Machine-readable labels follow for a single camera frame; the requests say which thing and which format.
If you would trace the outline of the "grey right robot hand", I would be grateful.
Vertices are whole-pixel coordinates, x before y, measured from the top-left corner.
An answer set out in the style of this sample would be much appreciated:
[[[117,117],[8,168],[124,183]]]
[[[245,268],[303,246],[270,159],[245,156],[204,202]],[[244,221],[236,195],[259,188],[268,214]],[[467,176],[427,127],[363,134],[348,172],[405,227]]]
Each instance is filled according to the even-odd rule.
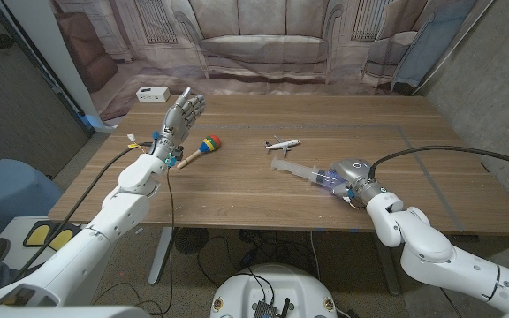
[[[344,159],[330,165],[352,190],[353,196],[361,201],[370,201],[381,194],[382,187],[369,176],[370,164],[361,159]]]

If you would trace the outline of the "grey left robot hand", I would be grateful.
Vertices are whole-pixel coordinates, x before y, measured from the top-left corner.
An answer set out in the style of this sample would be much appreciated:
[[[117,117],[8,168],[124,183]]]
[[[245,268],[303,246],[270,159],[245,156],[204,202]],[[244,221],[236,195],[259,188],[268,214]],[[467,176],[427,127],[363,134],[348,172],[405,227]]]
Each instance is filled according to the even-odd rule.
[[[206,107],[203,95],[188,99],[188,87],[167,110],[160,128],[157,146],[173,148],[185,141],[194,122],[201,116]]]

